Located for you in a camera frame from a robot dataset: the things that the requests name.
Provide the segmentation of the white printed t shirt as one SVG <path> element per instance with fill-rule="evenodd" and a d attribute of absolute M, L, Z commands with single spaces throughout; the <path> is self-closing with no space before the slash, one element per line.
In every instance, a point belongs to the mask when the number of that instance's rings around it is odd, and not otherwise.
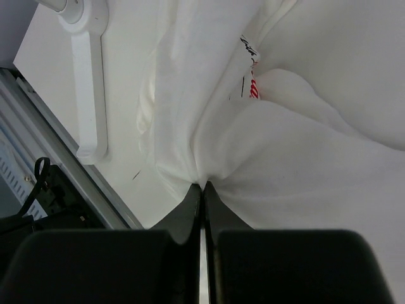
<path fill-rule="evenodd" d="M 256 227 L 404 231 L 404 2 L 160 1 L 153 225 L 212 183 Z"/>

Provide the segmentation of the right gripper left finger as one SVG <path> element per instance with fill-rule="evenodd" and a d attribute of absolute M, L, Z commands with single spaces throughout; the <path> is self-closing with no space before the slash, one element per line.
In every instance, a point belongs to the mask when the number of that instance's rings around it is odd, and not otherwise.
<path fill-rule="evenodd" d="M 148 230 L 37 232 L 17 250 L 2 303 L 197 303 L 201 188 Z"/>

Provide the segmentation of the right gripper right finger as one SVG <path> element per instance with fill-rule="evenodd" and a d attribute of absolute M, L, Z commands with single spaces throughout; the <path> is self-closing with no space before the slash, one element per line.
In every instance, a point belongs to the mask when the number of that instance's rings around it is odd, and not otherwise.
<path fill-rule="evenodd" d="M 392 303 L 371 246 L 342 229 L 255 230 L 204 189 L 211 303 Z"/>

